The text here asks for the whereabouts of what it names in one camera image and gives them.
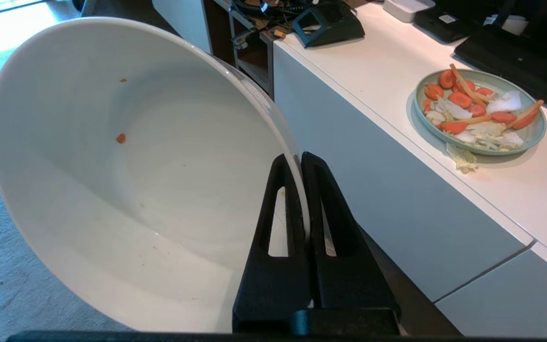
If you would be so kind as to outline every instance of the light blue plate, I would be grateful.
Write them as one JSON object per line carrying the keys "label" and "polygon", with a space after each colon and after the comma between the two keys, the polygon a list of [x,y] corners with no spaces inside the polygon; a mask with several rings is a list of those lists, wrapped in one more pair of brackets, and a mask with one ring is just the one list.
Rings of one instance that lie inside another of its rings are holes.
{"label": "light blue plate", "polygon": [[[528,95],[523,89],[518,87],[517,85],[508,82],[504,80],[501,77],[487,74],[486,72],[482,71],[475,71],[475,70],[465,70],[460,69],[460,74],[466,79],[471,80],[474,82],[476,87],[488,87],[492,91],[495,91],[496,93],[499,93],[500,95],[503,95],[507,91],[517,90],[520,93],[520,101],[523,104],[523,108],[521,110],[517,111],[517,113],[522,113],[522,111],[527,110],[530,106],[532,106],[534,103],[536,103],[536,100],[533,99],[530,95]],[[417,89],[415,89],[415,107],[419,110],[419,119],[421,119],[421,123],[423,123],[430,132],[432,132],[435,136],[442,139],[443,141],[447,143],[453,143],[454,145],[457,145],[458,147],[461,147],[462,149],[469,150],[473,153],[478,154],[488,154],[490,156],[503,156],[506,154],[515,154],[515,153],[521,153],[523,151],[526,151],[530,149],[531,147],[534,147],[535,145],[540,142],[541,138],[543,138],[543,135],[546,132],[546,117],[543,114],[543,111],[540,109],[540,114],[535,119],[535,121],[526,126],[525,128],[521,130],[517,130],[516,133],[525,141],[525,144],[523,147],[519,150],[512,150],[512,151],[493,151],[488,149],[481,149],[479,147],[475,147],[473,145],[469,145],[467,143],[463,143],[445,133],[443,133],[441,130],[436,128],[436,126],[432,125],[426,118],[425,114],[423,113],[423,103],[424,100],[427,99],[427,97],[424,94],[425,85],[427,84],[438,84],[438,78],[440,77],[440,74],[442,74],[443,71],[437,71],[432,74],[429,74],[428,76],[425,76],[419,84],[417,84]],[[450,89],[445,90],[444,97],[446,98],[451,93]]]}

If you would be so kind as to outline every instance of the food crumb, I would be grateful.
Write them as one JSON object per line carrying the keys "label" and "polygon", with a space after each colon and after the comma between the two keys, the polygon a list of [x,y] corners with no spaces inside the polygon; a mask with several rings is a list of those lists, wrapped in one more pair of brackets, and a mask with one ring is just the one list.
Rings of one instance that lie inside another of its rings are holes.
{"label": "food crumb", "polygon": [[118,143],[125,143],[126,142],[126,135],[125,134],[120,134],[119,136],[117,136],[117,138],[115,138],[115,141],[117,141]]}

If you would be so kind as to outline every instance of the white countertop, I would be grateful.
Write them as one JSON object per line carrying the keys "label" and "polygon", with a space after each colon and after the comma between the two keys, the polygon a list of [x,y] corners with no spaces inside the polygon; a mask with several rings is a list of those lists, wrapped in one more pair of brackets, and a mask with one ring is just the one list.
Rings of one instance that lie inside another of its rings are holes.
{"label": "white countertop", "polygon": [[525,245],[533,237],[547,247],[547,133],[518,157],[478,156],[478,171],[460,174],[443,142],[421,126],[412,109],[424,76],[450,63],[468,67],[452,58],[457,43],[441,45],[379,4],[359,7],[358,18],[366,32],[358,41],[305,49],[296,35],[288,35],[276,44]]}

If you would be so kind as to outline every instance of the carrot stick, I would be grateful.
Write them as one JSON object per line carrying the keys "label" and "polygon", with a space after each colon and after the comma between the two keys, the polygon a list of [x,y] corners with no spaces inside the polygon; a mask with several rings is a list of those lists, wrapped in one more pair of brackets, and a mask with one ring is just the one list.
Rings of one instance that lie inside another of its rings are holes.
{"label": "carrot stick", "polygon": [[473,117],[472,119],[458,120],[458,121],[454,121],[454,122],[455,123],[477,124],[477,123],[483,123],[485,121],[489,121],[491,119],[491,117],[493,117],[493,115]]}
{"label": "carrot stick", "polygon": [[532,114],[534,111],[538,111],[539,108],[543,105],[543,100],[538,100],[536,103],[534,103],[532,106],[530,106],[526,111],[523,111],[523,114],[519,115],[516,120],[512,121],[506,126],[506,130],[509,128],[512,128],[518,121],[521,121],[522,119],[525,119],[527,115]]}
{"label": "carrot stick", "polygon": [[451,67],[451,71],[453,71],[453,75],[455,75],[455,77],[457,78],[457,80],[460,82],[460,84],[462,85],[465,93],[472,98],[472,100],[474,100],[474,102],[476,102],[477,104],[480,104],[481,106],[483,107],[486,107],[486,104],[484,104],[484,102],[482,102],[482,100],[477,97],[476,95],[474,95],[474,92],[470,89],[470,87],[467,85],[467,83],[465,82],[464,78],[462,77],[462,75],[460,75],[460,72],[457,71],[457,68],[455,67],[455,65],[453,63],[451,63],[450,65]]}
{"label": "carrot stick", "polygon": [[488,104],[490,102],[489,98],[480,94],[480,93],[477,93],[475,91],[473,91],[474,93],[474,96],[476,96],[478,99],[480,99],[480,101],[484,102],[485,104]]}

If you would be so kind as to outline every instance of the vegetable scrap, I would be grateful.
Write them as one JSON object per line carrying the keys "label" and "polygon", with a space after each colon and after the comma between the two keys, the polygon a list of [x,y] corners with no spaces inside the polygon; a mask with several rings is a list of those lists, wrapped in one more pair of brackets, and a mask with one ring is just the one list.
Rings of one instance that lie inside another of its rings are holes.
{"label": "vegetable scrap", "polygon": [[452,143],[447,143],[447,153],[453,162],[455,162],[455,168],[463,174],[474,172],[478,168],[476,156],[470,151],[460,149]]}
{"label": "vegetable scrap", "polygon": [[117,143],[125,143],[126,142],[126,135],[125,134],[120,134],[119,136],[117,136],[117,138],[115,138],[115,141],[117,141]]}
{"label": "vegetable scrap", "polygon": [[[443,89],[452,92],[445,98]],[[463,143],[495,151],[521,149],[525,142],[516,130],[532,124],[543,105],[538,100],[519,113],[523,107],[519,91],[499,94],[476,85],[465,80],[453,64],[443,71],[438,84],[426,85],[424,93],[423,113],[434,126]]]}

